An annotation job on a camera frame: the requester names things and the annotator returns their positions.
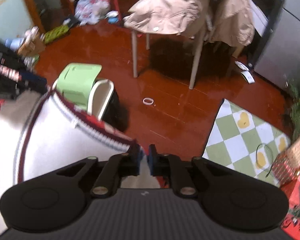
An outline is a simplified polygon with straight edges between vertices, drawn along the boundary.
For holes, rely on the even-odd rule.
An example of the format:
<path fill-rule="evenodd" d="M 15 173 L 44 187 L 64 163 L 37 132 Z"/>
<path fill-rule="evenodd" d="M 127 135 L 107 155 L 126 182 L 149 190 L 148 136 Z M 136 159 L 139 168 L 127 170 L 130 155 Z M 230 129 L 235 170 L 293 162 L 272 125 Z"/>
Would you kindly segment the white knit sweater vest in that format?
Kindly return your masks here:
<path fill-rule="evenodd" d="M 109 124 L 88 124 L 76 106 L 56 93 L 26 92 L 0 109 L 0 198 L 20 181 L 90 156 L 108 160 L 132 142 Z M 0 213 L 0 235 L 6 230 Z"/>

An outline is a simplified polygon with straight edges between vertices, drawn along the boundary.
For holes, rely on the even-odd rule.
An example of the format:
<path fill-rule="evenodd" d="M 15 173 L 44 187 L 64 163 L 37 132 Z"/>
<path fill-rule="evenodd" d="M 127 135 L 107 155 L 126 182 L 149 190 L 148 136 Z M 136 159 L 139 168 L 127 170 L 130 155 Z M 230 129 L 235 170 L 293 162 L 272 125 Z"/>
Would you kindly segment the green lid white bin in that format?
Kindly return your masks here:
<path fill-rule="evenodd" d="M 99 64 L 70 63 L 52 87 L 79 109 L 111 124 L 117 118 L 119 97 L 114 83 L 98 76 L 101 70 Z"/>

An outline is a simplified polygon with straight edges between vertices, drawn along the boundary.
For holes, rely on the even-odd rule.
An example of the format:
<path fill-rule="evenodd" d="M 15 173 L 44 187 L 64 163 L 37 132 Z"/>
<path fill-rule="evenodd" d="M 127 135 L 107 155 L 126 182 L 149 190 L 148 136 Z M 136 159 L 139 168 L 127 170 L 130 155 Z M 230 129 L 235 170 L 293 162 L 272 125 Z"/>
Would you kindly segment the green checkered floor mat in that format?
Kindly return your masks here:
<path fill-rule="evenodd" d="M 223 99 L 202 157 L 278 187 L 279 181 L 268 172 L 289 145 L 285 133 Z"/>

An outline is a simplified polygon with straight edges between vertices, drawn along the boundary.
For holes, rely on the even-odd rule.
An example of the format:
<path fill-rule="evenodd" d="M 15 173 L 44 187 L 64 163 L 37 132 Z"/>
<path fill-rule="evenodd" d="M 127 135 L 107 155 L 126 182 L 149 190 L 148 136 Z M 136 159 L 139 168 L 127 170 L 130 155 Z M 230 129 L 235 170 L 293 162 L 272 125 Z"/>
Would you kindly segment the white leg chair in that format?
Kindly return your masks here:
<path fill-rule="evenodd" d="M 161 37 L 150 44 L 151 36 L 145 34 L 146 49 L 149 50 L 149 64 L 155 69 L 159 69 L 164 64 L 171 64 L 170 67 L 164 67 L 164 74 L 172 74 L 173 70 L 181 70 L 183 64 L 191 69 L 189 89 L 194 89 L 196 76 L 198 72 L 202 48 L 204 45 L 205 28 L 202 27 L 194 39 L 186 39 L 186 44 L 190 49 L 184 48 L 184 43 Z"/>

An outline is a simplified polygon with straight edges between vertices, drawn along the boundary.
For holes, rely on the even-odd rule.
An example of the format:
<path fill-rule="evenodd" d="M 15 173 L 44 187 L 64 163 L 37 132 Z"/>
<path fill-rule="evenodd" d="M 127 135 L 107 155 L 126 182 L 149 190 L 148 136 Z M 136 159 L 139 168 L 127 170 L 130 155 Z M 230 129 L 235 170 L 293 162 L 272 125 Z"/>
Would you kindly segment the red christmas pattern blanket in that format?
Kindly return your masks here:
<path fill-rule="evenodd" d="M 300 172 L 293 180 L 281 185 L 280 189 L 289 200 L 288 213 L 281 229 L 292 239 L 300 239 Z"/>

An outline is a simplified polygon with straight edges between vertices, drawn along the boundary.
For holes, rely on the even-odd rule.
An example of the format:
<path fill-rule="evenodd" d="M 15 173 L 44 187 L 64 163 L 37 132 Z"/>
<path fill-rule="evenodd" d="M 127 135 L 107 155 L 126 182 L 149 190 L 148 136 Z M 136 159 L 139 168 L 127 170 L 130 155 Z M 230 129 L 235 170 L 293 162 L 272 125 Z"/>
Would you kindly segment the beige jacket on chair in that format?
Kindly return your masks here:
<path fill-rule="evenodd" d="M 247 46 L 255 28 L 249 0 L 139 0 L 124 18 L 141 33 L 193 37 L 200 30 L 210 43 Z"/>

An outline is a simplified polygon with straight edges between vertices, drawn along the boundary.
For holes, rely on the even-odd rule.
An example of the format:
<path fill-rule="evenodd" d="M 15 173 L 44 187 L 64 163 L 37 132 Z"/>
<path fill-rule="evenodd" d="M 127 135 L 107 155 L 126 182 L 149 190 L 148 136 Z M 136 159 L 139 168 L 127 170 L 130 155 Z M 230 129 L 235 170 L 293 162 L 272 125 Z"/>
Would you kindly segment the grey refrigerator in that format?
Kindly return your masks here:
<path fill-rule="evenodd" d="M 248 66 L 286 89 L 290 80 L 300 80 L 300 0 L 250 1 L 256 33 Z"/>

